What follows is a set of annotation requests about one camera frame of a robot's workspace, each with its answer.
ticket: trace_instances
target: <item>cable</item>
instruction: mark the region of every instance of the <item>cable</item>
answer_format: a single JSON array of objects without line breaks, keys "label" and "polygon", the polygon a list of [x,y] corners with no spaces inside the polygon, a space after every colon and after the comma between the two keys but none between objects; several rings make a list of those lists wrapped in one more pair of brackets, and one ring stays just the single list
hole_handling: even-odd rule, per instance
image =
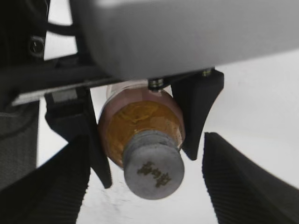
[{"label": "cable", "polygon": [[36,9],[32,0],[23,0],[26,8],[26,13],[28,17],[40,28],[48,30],[50,32],[65,35],[65,36],[75,36],[80,33],[78,26],[74,24],[71,25],[57,25],[51,22],[48,22]]}]

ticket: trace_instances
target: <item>black metal bracket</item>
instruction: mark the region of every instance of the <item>black metal bracket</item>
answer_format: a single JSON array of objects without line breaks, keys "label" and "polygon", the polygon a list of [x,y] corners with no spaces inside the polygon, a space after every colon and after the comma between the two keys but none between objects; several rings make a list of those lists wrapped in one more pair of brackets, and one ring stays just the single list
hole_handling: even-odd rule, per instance
[{"label": "black metal bracket", "polygon": [[105,188],[112,185],[108,159],[101,149],[91,94],[87,88],[76,88],[45,95],[46,120],[53,131],[68,142],[78,135],[89,137],[90,164]]},{"label": "black metal bracket", "polygon": [[210,109],[224,86],[223,73],[211,69],[171,84],[172,94],[183,111],[186,138],[183,150],[197,159],[201,133]]}]

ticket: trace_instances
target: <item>brown liquid in bottle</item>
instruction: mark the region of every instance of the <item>brown liquid in bottle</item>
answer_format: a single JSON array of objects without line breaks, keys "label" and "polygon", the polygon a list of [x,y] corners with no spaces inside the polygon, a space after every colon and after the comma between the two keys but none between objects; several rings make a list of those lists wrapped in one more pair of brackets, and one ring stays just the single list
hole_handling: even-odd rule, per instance
[{"label": "brown liquid in bottle", "polygon": [[185,138],[182,112],[167,92],[147,88],[124,90],[105,106],[99,133],[107,156],[122,168],[123,150],[137,133],[158,130],[172,137],[178,148]]}]

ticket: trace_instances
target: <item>textured black pad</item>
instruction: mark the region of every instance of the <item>textured black pad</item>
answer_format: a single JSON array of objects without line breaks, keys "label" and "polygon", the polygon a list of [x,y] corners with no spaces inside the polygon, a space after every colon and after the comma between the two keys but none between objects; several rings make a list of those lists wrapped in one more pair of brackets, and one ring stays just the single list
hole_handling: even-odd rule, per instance
[{"label": "textured black pad", "polygon": [[36,168],[39,102],[0,112],[0,190]]},{"label": "textured black pad", "polygon": [[0,192],[1,224],[74,224],[90,175],[88,139],[79,137]]},{"label": "textured black pad", "polygon": [[205,135],[202,172],[220,224],[299,224],[299,191],[216,133]]}]

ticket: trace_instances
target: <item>gray bottle cap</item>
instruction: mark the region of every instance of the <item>gray bottle cap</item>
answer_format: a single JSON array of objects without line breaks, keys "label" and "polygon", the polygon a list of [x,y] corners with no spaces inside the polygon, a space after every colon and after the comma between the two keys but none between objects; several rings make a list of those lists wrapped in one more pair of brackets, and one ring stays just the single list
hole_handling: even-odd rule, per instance
[{"label": "gray bottle cap", "polygon": [[175,141],[159,131],[143,131],[126,145],[123,167],[127,186],[137,196],[161,199],[178,189],[184,164]]}]

